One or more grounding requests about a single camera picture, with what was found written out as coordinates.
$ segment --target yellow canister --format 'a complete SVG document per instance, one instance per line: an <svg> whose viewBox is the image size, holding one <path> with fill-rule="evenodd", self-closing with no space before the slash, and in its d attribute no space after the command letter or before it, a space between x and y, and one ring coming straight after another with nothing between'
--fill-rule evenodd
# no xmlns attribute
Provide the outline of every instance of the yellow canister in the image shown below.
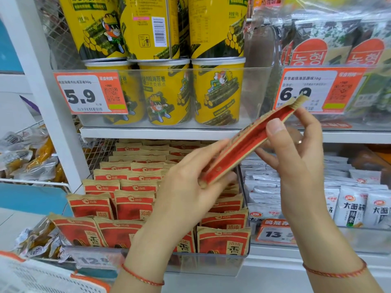
<svg viewBox="0 0 391 293"><path fill-rule="evenodd" d="M191 118L189 59L139 63L149 121L176 125Z"/></svg>
<svg viewBox="0 0 391 293"><path fill-rule="evenodd" d="M119 0L128 60L179 58L178 0Z"/></svg>
<svg viewBox="0 0 391 293"><path fill-rule="evenodd" d="M192 60L198 123L222 126L239 120L245 62L245 57Z"/></svg>
<svg viewBox="0 0 391 293"><path fill-rule="evenodd" d="M189 0L178 0L179 48L181 57L190 57Z"/></svg>
<svg viewBox="0 0 391 293"><path fill-rule="evenodd" d="M59 0L82 60L125 58L116 0Z"/></svg>
<svg viewBox="0 0 391 293"><path fill-rule="evenodd" d="M129 114L105 115L106 122L114 125L125 125L138 122L144 118L145 101L139 72L130 71L138 68L136 63L119 60L115 62L88 62L85 65L89 70L118 70L121 88Z"/></svg>
<svg viewBox="0 0 391 293"><path fill-rule="evenodd" d="M189 0L192 58L242 57L248 0Z"/></svg>

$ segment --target bracelet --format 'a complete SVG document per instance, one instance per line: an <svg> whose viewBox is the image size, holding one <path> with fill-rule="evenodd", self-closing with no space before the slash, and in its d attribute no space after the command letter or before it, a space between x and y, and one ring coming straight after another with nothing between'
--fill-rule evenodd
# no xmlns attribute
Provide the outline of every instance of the bracelet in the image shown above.
<svg viewBox="0 0 391 293"><path fill-rule="evenodd" d="M362 259L361 259L361 261L362 261L362 268L360 268L359 270L356 270L353 272L347 272L347 273L329 273L329 272L321 272L321 271L317 271L317 270L312 270L309 267L307 267L304 263L303 263L303 267L305 268L306 271L309 271L310 273L314 273L316 275L330 277L330 278L345 279L345 278L350 278L350 277L357 277L360 274L362 274L365 269L367 269L366 262Z"/></svg>
<svg viewBox="0 0 391 293"><path fill-rule="evenodd" d="M126 271L131 276L134 276L139 281L142 281L142 282L144 282L146 284L149 284L151 286L157 286L157 287L164 286L164 281L162 283L155 283L155 282L146 280L145 278L143 278L141 276L136 275L133 271L131 271L130 269L126 268L124 264L122 264L121 267L124 269L124 271Z"/></svg>

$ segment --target forearm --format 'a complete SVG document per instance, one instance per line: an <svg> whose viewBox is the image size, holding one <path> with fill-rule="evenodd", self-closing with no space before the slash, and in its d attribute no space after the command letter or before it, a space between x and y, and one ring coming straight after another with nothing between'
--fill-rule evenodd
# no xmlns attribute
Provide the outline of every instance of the forearm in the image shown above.
<svg viewBox="0 0 391 293"><path fill-rule="evenodd" d="M124 265L144 279L161 283L174 247L175 243L167 236L164 224L148 221L134 236ZM160 291L161 287L146 284L124 270L121 270L111 290L112 293L158 293Z"/></svg>
<svg viewBox="0 0 391 293"><path fill-rule="evenodd" d="M290 220L304 264L328 273L349 273L362 268L363 262L325 211L306 218ZM368 270L350 278L333 278L307 272L315 293L383 292Z"/></svg>

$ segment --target person's left hand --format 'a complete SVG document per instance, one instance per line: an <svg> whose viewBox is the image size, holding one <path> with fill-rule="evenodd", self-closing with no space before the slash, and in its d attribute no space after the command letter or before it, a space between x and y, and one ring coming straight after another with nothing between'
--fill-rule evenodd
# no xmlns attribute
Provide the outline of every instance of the person's left hand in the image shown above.
<svg viewBox="0 0 391 293"><path fill-rule="evenodd" d="M162 180L146 224L167 226L166 231L172 233L170 236L175 245L192 230L213 207L225 187L236 179L236 174L229 172L205 189L198 184L203 168L228 142L226 139L198 148L173 166Z"/></svg>

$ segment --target person's right hand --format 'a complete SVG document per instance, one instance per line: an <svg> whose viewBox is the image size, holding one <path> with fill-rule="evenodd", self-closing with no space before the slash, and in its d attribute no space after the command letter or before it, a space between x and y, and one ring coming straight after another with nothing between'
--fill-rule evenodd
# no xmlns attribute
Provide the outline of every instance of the person's right hand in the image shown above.
<svg viewBox="0 0 391 293"><path fill-rule="evenodd" d="M256 153L281 177L281 209L289 223L309 215L327 213L323 176L323 138L319 121L305 108L295 116L305 128L304 138L295 144L278 118L266 125L266 133L277 157L261 148Z"/></svg>

